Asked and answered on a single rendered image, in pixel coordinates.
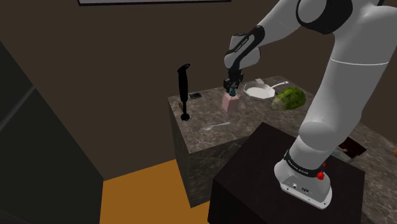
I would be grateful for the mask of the pink spray bottle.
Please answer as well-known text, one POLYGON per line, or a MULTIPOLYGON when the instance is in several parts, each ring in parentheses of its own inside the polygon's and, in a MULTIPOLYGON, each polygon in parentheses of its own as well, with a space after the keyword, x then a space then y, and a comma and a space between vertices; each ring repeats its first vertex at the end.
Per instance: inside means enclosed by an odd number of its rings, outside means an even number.
POLYGON ((232 86, 229 93, 225 93, 221 108, 224 112, 229 113, 236 111, 239 105, 239 96, 237 95, 236 87, 232 86))

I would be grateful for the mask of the white frying pan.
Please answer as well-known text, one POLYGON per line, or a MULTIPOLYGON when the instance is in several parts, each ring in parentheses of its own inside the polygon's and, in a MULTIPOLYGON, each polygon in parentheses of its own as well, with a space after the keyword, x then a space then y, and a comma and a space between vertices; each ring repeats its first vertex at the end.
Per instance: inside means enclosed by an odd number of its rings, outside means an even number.
POLYGON ((264 82, 251 82, 244 85, 243 91, 250 98, 257 101, 266 101, 271 97, 275 97, 275 87, 280 85, 288 84, 288 81, 284 81, 272 86, 264 84, 264 82))

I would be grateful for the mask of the silver spoon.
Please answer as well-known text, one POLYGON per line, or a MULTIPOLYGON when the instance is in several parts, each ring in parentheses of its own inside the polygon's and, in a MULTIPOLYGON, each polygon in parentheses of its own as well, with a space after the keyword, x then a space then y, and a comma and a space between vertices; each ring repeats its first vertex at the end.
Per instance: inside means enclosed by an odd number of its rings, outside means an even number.
POLYGON ((219 127, 219 126, 224 126, 224 125, 230 125, 230 122, 225 122, 225 123, 219 123, 216 125, 208 125, 203 127, 204 130, 211 130, 213 127, 219 127))

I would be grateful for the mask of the black immersion blender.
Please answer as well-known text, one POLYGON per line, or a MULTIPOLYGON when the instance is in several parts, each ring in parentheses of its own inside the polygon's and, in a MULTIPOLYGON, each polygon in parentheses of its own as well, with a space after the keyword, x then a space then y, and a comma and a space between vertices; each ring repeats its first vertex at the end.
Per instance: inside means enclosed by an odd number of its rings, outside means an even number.
POLYGON ((184 64, 178 69, 178 83, 179 83, 179 96, 183 104, 183 114, 181 119, 187 121, 190 119, 186 109, 186 102, 188 100, 188 78, 186 70, 190 67, 190 64, 184 64))

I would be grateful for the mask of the green lettuce head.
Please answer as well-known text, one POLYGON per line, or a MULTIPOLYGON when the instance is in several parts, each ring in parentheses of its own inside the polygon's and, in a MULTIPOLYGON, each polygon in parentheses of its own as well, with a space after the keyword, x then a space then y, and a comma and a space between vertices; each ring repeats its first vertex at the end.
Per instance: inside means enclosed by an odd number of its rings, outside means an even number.
POLYGON ((306 102, 305 92, 298 87, 289 87, 278 94, 272 101, 272 109, 286 111, 303 106, 306 102))

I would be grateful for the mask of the dark robot stand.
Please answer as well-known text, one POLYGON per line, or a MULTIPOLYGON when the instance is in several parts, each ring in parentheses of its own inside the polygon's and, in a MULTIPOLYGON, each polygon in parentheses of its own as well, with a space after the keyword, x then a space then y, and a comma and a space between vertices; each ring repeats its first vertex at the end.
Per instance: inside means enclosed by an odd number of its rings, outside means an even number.
POLYGON ((333 156, 326 159, 330 205, 320 210, 286 192, 274 175, 295 138, 261 123, 215 175, 209 224, 361 224, 365 172, 333 156))

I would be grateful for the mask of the dark refrigerator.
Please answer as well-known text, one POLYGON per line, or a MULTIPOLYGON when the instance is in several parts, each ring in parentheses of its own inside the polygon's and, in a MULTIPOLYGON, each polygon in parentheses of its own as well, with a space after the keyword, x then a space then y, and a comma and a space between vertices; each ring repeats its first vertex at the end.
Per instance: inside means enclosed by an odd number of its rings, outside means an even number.
POLYGON ((103 181, 0 42, 0 224, 99 224, 103 181))

